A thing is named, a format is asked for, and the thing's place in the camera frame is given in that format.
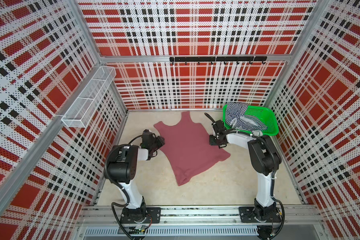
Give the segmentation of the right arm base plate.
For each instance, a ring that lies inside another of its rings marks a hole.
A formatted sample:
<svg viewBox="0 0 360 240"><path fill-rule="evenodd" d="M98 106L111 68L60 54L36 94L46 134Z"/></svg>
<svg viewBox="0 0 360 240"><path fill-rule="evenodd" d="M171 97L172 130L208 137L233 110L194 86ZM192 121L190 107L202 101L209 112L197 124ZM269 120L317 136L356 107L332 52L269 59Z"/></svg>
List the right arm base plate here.
<svg viewBox="0 0 360 240"><path fill-rule="evenodd" d="M277 207L263 208L239 207L239 215L242 223L281 223L281 216Z"/></svg>

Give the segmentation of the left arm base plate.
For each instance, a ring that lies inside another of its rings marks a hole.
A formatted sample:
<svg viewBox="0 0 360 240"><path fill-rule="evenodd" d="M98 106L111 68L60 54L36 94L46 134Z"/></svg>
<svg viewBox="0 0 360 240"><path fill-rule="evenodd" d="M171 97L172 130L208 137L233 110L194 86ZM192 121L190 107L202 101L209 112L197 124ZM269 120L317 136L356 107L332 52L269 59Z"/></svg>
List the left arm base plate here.
<svg viewBox="0 0 360 240"><path fill-rule="evenodd" d="M122 224L158 224L161 218L161 208L123 208L120 222Z"/></svg>

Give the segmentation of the maroon tank top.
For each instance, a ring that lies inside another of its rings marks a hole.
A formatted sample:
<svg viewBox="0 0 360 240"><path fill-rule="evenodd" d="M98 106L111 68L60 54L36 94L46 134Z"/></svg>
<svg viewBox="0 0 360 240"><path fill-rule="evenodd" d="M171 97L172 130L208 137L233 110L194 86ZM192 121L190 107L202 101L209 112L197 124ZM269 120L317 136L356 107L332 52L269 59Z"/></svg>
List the maroon tank top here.
<svg viewBox="0 0 360 240"><path fill-rule="evenodd" d="M218 146L210 145L210 135L201 123L192 121L189 111L181 113L176 125L168 126L160 121L154 127L165 139L161 151L171 164L178 186L231 156Z"/></svg>

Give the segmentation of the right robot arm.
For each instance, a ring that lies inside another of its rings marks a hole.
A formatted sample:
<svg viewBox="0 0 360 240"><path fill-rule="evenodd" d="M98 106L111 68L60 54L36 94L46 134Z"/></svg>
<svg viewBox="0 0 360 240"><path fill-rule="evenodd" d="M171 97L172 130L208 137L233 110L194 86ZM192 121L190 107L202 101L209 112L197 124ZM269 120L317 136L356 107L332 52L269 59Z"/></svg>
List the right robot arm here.
<svg viewBox="0 0 360 240"><path fill-rule="evenodd" d="M277 200L274 195L275 179L281 159L278 151L267 135L256 136L235 129L227 129L223 121L212 121L214 134L210 135L210 145L224 148L227 144L237 145L249 151L252 167L258 176L258 191L254 200L252 215L258 222L264 223L278 213Z"/></svg>

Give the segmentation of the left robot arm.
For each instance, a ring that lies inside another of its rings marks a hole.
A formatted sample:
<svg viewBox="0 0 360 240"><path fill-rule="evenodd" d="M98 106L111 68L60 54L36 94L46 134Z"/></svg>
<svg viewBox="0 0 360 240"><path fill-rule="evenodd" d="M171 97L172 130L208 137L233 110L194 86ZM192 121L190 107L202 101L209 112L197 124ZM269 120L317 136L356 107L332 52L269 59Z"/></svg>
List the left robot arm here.
<svg viewBox="0 0 360 240"><path fill-rule="evenodd" d="M116 186L123 196L124 203L112 203L111 206L122 209L120 223L153 223L160 222L161 208L148 208L143 195L134 181L138 162L149 161L165 145L165 139L150 130L133 138L129 143L117 145L109 152L104 177Z"/></svg>

